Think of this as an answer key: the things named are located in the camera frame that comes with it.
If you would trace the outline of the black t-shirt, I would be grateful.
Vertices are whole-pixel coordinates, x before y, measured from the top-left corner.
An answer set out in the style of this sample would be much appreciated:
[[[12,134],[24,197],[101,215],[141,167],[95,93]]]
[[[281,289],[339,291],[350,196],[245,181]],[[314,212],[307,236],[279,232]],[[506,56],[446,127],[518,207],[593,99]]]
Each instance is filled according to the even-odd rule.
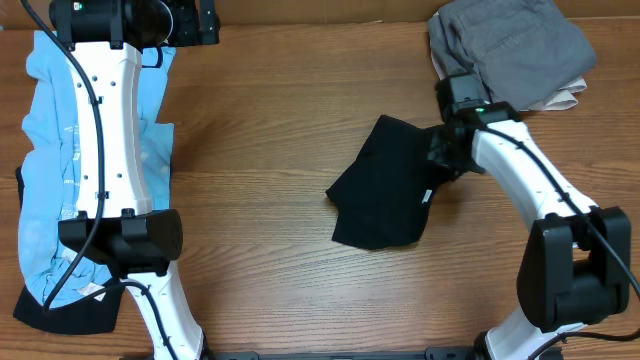
[[[428,158],[440,130],[378,118],[355,161],[326,191],[338,210],[333,241],[380,250],[420,240],[437,189],[454,177]]]

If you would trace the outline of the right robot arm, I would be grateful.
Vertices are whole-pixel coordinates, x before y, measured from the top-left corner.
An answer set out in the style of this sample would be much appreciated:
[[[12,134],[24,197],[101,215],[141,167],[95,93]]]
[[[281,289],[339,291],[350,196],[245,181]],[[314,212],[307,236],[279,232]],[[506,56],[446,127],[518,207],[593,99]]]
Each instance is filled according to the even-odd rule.
[[[506,102],[440,108],[431,159],[457,173],[493,176],[529,230],[517,275],[518,305],[468,347],[432,347],[428,359],[559,359],[558,343],[595,338],[586,326],[624,312],[639,284],[630,269],[631,223],[567,181]]]

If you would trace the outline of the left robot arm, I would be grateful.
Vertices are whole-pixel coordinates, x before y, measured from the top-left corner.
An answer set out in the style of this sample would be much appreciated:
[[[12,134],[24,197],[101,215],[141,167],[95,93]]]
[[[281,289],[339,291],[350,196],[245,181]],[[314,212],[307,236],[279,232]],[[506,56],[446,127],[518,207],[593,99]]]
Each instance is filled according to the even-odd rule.
[[[134,298],[154,359],[210,359],[180,281],[182,223],[155,210],[143,174],[137,97],[142,52],[215,45],[214,0],[55,0],[49,17],[75,84],[81,179],[62,244],[108,268]]]

